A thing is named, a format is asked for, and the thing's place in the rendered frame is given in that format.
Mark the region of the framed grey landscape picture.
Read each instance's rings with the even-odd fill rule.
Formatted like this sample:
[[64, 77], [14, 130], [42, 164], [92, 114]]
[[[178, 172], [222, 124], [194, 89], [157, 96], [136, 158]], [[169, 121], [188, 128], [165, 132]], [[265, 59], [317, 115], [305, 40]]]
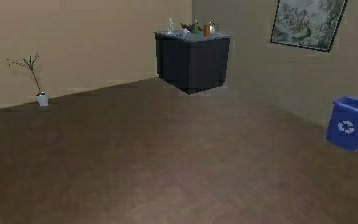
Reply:
[[330, 52], [349, 0], [277, 0], [270, 42]]

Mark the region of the dark blue cabinet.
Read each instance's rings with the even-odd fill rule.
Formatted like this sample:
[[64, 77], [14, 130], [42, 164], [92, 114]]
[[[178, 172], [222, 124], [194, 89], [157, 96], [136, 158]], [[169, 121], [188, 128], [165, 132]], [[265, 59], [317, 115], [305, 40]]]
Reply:
[[227, 75], [230, 36], [204, 37], [155, 31], [158, 77], [188, 95], [221, 87]]

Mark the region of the blue recycling bin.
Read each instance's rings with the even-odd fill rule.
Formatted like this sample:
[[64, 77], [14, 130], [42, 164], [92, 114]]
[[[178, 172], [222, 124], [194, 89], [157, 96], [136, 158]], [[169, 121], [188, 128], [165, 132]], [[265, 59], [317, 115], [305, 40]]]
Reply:
[[358, 98], [343, 96], [333, 101], [325, 138], [345, 150], [358, 151]]

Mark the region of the twig plant in white pot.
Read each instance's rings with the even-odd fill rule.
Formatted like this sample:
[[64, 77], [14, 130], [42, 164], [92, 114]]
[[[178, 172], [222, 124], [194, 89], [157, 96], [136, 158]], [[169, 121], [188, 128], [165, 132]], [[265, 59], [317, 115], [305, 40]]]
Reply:
[[7, 58], [6, 61], [9, 66], [15, 64], [26, 68], [30, 72], [37, 87], [37, 93], [35, 95], [36, 101], [40, 107], [47, 107], [49, 105], [49, 97], [47, 93], [42, 90], [41, 85], [39, 83], [38, 76], [35, 73], [35, 62], [37, 61], [38, 58], [39, 58], [39, 53], [36, 52], [34, 56], [29, 56], [28, 58], [20, 57], [20, 60]]

